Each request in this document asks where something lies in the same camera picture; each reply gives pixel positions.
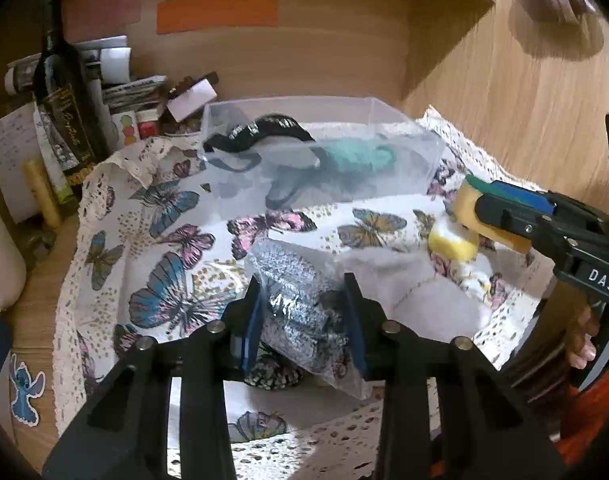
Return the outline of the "person's right hand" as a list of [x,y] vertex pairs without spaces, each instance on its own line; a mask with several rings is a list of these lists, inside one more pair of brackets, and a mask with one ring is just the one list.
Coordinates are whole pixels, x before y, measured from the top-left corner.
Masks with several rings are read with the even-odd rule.
[[599,321],[589,306],[577,310],[577,315],[567,327],[565,348],[569,364],[576,370],[584,370],[596,358],[597,350],[592,338],[599,332]]

